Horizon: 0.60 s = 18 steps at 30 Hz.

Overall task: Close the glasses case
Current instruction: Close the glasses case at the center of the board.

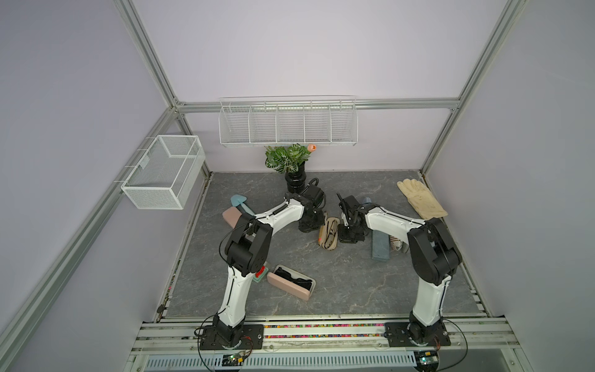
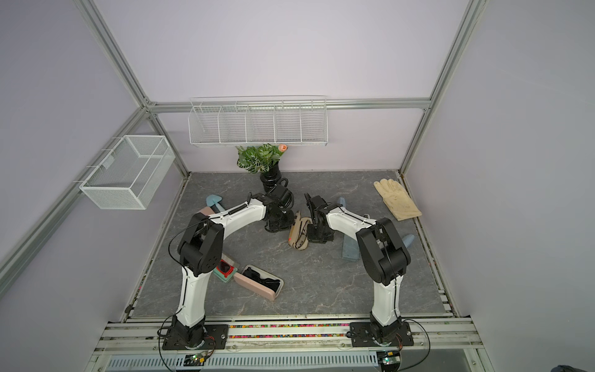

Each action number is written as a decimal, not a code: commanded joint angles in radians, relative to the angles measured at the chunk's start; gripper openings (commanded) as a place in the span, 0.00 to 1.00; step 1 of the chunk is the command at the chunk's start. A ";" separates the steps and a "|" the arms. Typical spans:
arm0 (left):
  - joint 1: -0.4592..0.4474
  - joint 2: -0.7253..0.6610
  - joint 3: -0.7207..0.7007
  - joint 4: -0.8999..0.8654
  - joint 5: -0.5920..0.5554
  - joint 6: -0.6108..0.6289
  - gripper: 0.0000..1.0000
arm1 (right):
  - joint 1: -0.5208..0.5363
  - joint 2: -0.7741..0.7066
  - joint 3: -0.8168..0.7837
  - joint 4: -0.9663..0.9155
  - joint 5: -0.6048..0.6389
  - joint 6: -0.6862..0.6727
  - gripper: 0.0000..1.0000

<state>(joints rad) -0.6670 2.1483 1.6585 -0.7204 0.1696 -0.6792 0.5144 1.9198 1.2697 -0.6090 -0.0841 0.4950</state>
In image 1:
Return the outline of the pink case black sunglasses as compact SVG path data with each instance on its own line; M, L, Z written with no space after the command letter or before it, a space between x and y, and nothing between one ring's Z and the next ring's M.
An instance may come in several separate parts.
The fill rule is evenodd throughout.
M297 286L297 285L295 285L295 284L293 284L293 283L291 283L291 282L289 282L289 281L287 281L287 280L285 280L285 279L277 276L276 274L274 274L274 271L277 268L283 268L283 269L291 272L292 274L297 274L297 276L299 276L299 277L304 277L306 279L311 279L313 281L311 290L308 291L308 290L306 290L304 288L301 288L301 287L299 287L299 286ZM306 301L306 302L310 299L310 297L311 297L311 295L312 295L312 293L313 293L313 291L314 291L314 289L316 287L316 280L314 280L313 278L308 277L307 275L302 274L302 273L300 273L300 272L298 272L298 271L296 271L294 269L291 269L291 268L289 268L287 266L284 266L282 264L277 265L276 268L274 268L274 270L272 272L269 272L267 274L267 282L269 284L273 285L274 287L279 288L279 289L281 289L283 291L286 291L288 294L290 294L290 295L292 295L294 297L297 297L298 299L301 299L301 300Z

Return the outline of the mint case blue glasses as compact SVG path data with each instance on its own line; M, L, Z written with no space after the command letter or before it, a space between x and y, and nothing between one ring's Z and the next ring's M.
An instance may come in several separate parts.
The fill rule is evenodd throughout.
M390 250L389 235L385 232L373 230L371 258L379 262L387 262L390 260Z

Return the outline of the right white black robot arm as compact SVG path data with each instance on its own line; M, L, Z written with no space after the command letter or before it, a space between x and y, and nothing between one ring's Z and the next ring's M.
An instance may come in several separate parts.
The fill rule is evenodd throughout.
M437 218L414 219L375 203L360 203L352 195L339 197L342 224L339 241L358 243L370 232L381 232L403 243L418 275L418 292L410 313L408 337L425 346L443 333L443 303L463 258L446 224Z

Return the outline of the grey mint case red sunglasses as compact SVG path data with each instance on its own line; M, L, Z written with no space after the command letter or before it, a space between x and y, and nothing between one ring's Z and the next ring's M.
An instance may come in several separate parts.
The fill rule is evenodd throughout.
M260 268L259 271L257 271L257 273L255 273L255 276L253 277L253 281L256 283L260 283L267 275L269 271L269 268L265 265L262 266L262 268Z

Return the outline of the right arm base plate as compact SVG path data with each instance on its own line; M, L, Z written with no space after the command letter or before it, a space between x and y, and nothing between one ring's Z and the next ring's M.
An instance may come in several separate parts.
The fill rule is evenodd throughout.
M384 337L389 347L448 347L449 333L442 320L426 326L418 322L387 322Z

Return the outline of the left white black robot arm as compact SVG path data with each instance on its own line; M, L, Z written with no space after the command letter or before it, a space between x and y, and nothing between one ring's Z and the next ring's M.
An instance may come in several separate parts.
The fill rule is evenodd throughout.
M246 319L246 300L255 274L267 260L274 234L291 223L303 233L319 229L324 221L325 193L313 178L298 194L287 193L280 205L256 215L241 213L224 249L228 278L223 303L213 316L215 339L223 347L240 344Z

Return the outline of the pink hard glasses case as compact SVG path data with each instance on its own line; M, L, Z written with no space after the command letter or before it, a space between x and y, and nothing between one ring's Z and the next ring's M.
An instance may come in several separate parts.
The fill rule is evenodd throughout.
M242 217L242 212L235 206L232 206L228 209L226 209L223 213L222 213L222 217L224 218L224 220L226 221L226 223L231 227L231 228L235 228L238 221L240 221L240 218Z

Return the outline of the plaid beige glasses case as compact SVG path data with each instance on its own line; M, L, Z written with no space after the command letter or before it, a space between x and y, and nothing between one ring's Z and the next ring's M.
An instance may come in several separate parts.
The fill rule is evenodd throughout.
M340 220L336 217L326 217L319 230L318 245L325 250L334 250L338 245L338 231Z

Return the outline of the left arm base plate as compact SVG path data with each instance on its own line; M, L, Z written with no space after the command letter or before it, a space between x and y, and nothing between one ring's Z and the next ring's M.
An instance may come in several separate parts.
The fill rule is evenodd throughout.
M262 324L243 324L230 328L207 325L195 330L200 350L261 350L264 341Z

